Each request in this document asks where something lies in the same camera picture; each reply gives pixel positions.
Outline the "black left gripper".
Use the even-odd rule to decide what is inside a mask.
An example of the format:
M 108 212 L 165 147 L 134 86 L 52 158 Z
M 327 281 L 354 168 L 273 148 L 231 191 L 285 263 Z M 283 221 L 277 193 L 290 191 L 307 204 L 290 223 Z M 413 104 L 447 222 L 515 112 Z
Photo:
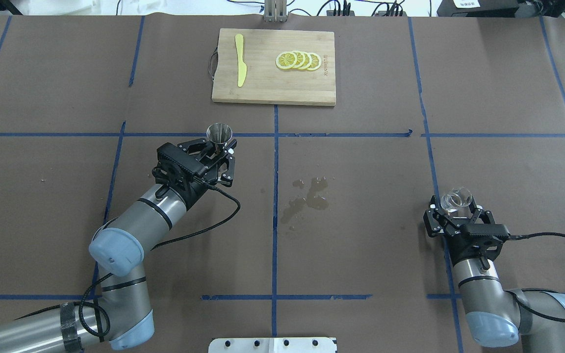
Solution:
M 232 186 L 237 143 L 237 139 L 231 139 L 223 147 L 218 147 L 205 138 L 177 145 L 164 143 L 156 150 L 155 182 L 177 192 L 186 208 L 190 209 L 211 187 Z

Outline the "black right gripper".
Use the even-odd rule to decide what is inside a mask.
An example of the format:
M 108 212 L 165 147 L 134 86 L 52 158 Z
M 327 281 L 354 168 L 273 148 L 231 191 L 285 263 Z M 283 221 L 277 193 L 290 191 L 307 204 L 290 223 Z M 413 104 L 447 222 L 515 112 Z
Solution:
M 428 210 L 423 215 L 427 236 L 441 235 L 448 246 L 449 257 L 453 266 L 460 261 L 478 259 L 482 268 L 491 268 L 491 262 L 499 255 L 505 243 L 497 239 L 468 239 L 461 233 L 461 227 L 469 224 L 494 224 L 495 219 L 490 210 L 480 205 L 469 205 L 470 216 L 449 215 L 441 207 L 437 196 L 429 201 Z

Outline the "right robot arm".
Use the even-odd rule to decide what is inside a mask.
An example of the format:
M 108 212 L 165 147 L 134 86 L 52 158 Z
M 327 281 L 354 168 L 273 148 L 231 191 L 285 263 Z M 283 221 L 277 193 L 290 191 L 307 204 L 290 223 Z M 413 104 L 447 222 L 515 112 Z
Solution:
M 427 235 L 442 237 L 462 298 L 471 337 L 481 347 L 522 344 L 525 353 L 565 353 L 565 294 L 542 288 L 506 290 L 495 260 L 512 235 L 491 211 L 471 202 L 468 216 L 452 215 L 431 197 L 423 220 Z

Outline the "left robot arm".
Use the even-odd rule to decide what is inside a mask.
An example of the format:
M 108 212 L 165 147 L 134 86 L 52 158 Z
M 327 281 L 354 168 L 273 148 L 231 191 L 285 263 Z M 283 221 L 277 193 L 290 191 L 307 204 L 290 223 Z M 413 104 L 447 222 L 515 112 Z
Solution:
M 154 310 L 144 260 L 207 191 L 231 187 L 237 139 L 164 143 L 153 185 L 92 235 L 96 275 L 79 300 L 34 311 L 0 326 L 0 353 L 81 353 L 107 342 L 140 346 L 154 335 Z

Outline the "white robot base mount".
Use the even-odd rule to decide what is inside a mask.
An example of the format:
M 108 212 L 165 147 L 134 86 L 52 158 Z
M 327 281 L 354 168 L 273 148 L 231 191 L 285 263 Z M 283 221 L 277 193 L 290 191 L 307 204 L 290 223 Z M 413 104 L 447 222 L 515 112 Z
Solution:
M 211 341 L 209 353 L 336 353 L 331 337 L 243 337 Z

